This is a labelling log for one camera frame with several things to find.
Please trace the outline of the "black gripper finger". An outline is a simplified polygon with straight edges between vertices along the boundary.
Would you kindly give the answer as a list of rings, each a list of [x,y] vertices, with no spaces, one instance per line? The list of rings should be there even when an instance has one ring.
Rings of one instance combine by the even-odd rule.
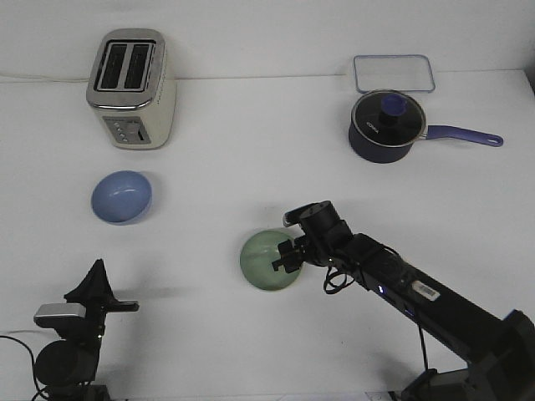
[[[82,282],[66,294],[67,302],[111,302],[114,299],[103,259],[97,259]]]
[[[300,239],[286,240],[278,244],[279,258],[272,262],[275,272],[283,269],[287,274],[297,272],[306,262],[306,244]]]

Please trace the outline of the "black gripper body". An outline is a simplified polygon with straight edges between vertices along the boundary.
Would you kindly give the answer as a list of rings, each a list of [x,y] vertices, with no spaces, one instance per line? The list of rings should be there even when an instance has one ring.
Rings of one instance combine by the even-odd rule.
[[[330,200],[317,202],[306,210],[298,223],[303,231],[299,237],[306,244],[306,263],[314,266],[349,267],[350,260],[344,248],[354,234],[339,217]]]
[[[137,312],[140,305],[137,301],[119,301],[114,296],[102,297],[64,297],[68,305],[79,304],[85,307],[83,317],[70,317],[66,328],[62,330],[62,338],[102,338],[105,330],[105,319],[109,313]]]

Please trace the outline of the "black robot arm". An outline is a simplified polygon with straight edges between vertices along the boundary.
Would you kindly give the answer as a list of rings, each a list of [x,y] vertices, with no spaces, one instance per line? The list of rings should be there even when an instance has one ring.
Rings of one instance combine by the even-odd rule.
[[[522,312],[499,319],[373,238],[354,234],[328,200],[287,212],[285,226],[303,235],[278,245],[273,268],[295,272],[304,263],[327,268],[324,291],[335,294],[356,282],[402,312],[466,362],[440,373],[426,368],[400,400],[532,400],[534,324]]]
[[[137,301],[116,299],[104,261],[94,262],[82,282],[64,295],[64,303],[41,305],[33,316],[40,328],[51,328],[59,340],[38,354],[34,372],[49,400],[109,400],[103,384],[94,384],[105,319],[111,312],[136,312]]]

